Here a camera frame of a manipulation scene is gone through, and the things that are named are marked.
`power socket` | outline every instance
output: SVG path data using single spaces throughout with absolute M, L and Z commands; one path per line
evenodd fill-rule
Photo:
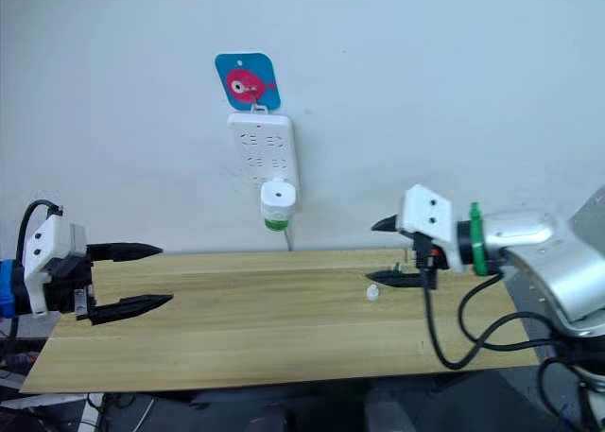
M 232 113 L 227 121 L 251 182 L 281 178 L 298 189 L 292 121 L 284 115 Z

